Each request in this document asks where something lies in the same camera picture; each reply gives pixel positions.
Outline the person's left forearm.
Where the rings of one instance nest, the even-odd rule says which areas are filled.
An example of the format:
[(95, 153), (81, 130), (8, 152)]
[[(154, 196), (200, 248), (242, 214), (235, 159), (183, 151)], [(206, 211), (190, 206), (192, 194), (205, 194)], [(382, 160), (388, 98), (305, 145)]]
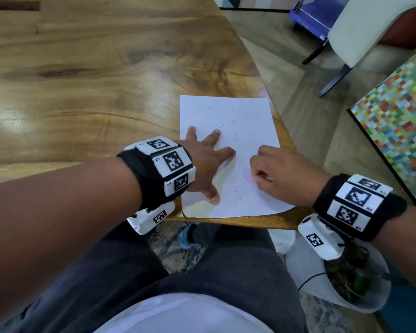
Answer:
[(0, 183), (0, 324), (141, 202), (119, 157)]

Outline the person's white shirt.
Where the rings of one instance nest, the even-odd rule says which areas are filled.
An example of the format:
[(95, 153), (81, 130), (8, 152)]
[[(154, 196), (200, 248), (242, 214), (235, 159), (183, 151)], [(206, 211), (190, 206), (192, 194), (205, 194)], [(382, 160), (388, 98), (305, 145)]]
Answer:
[(169, 293), (118, 313), (94, 333), (274, 333), (253, 315), (215, 297)]

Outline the blue plastic crate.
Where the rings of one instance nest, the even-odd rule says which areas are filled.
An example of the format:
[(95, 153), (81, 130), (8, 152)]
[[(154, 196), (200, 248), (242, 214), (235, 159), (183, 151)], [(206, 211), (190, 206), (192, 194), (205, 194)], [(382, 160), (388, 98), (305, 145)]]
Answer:
[(300, 0), (289, 12), (289, 17), (294, 21), (294, 29), (304, 27), (315, 37), (325, 41), (348, 1), (313, 0), (308, 3)]

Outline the person's left hand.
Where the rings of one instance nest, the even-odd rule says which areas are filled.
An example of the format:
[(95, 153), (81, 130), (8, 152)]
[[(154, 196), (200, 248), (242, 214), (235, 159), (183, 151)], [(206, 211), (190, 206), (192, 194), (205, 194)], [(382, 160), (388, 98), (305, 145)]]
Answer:
[(187, 188), (188, 192), (202, 194), (202, 189), (212, 183), (214, 176), (220, 166), (235, 157), (236, 152), (231, 147), (224, 147), (219, 150), (207, 150), (204, 148), (204, 139), (197, 140), (196, 128), (188, 128), (185, 139), (177, 140), (190, 154), (193, 165), (196, 168), (194, 181)]

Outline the person's dark trousers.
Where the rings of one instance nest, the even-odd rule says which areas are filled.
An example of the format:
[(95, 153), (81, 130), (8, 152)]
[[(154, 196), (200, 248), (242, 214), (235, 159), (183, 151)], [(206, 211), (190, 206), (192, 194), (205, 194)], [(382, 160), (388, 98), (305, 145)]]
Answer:
[(170, 274), (141, 236), (123, 222), (74, 259), (31, 301), (13, 333), (94, 333), (118, 313), (151, 297), (215, 297), (274, 333), (309, 333), (298, 289), (268, 230), (199, 224), (205, 253), (188, 273)]

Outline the black left wristband with markers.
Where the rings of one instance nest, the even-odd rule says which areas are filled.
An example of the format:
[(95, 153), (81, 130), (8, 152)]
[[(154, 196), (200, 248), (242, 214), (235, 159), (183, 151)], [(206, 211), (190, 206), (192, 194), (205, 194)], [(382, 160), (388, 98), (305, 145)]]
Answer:
[(174, 201), (195, 180), (196, 167), (189, 151), (164, 136), (129, 145), (117, 157), (138, 181), (140, 210), (153, 211)]

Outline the person's blue shoe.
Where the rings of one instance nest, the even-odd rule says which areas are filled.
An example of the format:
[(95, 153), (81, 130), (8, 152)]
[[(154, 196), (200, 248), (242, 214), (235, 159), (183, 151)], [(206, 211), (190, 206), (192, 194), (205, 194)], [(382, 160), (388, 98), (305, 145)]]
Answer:
[(183, 250), (189, 250), (200, 245), (193, 239), (193, 232), (199, 225), (199, 222), (191, 222), (187, 224), (177, 235), (179, 247)]

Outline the patterned grey rug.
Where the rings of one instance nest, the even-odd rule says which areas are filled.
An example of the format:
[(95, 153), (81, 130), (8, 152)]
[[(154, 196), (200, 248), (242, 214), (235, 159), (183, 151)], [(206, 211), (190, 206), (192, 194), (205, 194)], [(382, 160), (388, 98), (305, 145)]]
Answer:
[(187, 224), (188, 222), (164, 221), (151, 232), (150, 247), (170, 274), (193, 270), (205, 253), (204, 247), (184, 250), (179, 246), (178, 233)]

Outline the white chair with black legs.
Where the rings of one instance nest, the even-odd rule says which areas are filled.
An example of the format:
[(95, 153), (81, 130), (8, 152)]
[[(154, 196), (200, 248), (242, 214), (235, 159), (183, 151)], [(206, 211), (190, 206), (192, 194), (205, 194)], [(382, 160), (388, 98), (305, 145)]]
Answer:
[(416, 0), (349, 0), (322, 45), (302, 61), (303, 65), (309, 64), (330, 46), (344, 62), (318, 97), (326, 95), (363, 62), (394, 22), (415, 7)]

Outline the colourful mosaic box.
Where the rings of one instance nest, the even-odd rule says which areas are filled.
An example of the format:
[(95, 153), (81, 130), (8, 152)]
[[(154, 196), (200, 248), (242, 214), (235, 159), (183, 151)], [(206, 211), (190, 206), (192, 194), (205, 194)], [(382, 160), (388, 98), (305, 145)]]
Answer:
[(416, 54), (348, 112), (416, 205)]

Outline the red-brown sofa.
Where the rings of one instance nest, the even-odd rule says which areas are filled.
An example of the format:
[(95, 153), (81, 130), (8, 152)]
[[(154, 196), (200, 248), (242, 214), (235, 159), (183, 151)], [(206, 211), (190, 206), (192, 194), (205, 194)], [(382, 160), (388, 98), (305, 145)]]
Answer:
[(396, 48), (416, 49), (416, 7), (401, 15), (379, 43)]

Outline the white paper sheet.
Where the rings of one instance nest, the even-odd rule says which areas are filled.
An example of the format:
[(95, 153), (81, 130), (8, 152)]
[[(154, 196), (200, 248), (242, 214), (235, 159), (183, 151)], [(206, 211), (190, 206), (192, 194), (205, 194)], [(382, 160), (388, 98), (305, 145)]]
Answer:
[(181, 95), (181, 136), (189, 126), (196, 128), (198, 140), (219, 129), (221, 136), (214, 149), (231, 147), (236, 155), (222, 164), (212, 181), (220, 193), (220, 203), (213, 206), (202, 194), (185, 192), (181, 198), (186, 217), (265, 216), (294, 207), (259, 190), (251, 178), (249, 161), (259, 147), (280, 147), (268, 99)]

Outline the person's right forearm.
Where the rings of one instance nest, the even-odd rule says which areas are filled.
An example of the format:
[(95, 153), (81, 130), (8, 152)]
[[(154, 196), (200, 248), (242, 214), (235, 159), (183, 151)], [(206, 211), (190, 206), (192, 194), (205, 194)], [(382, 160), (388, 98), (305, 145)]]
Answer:
[(416, 288), (416, 207), (388, 220), (372, 244), (408, 279)]

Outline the black wristband with markers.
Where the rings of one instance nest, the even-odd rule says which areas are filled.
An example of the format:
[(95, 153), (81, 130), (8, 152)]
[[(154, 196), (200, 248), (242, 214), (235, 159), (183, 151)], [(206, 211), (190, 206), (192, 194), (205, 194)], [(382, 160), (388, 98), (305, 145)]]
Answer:
[(332, 229), (365, 242), (374, 240), (388, 221), (406, 209), (407, 202), (392, 187), (344, 173), (332, 176), (313, 204)]
[(117, 157), (138, 181), (140, 210), (153, 211), (174, 201), (195, 180), (196, 167), (189, 151), (164, 136), (129, 145)]

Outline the white plastic bag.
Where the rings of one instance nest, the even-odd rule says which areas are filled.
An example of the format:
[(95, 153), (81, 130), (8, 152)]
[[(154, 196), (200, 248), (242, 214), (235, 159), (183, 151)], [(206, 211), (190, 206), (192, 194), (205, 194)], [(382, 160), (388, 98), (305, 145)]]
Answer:
[(360, 313), (374, 313), (387, 303), (392, 286), (390, 281), (372, 277), (362, 298), (349, 302), (334, 288), (326, 274), (324, 261), (302, 235), (294, 230), (268, 231), (276, 251), (285, 255), (288, 272), (300, 290)]

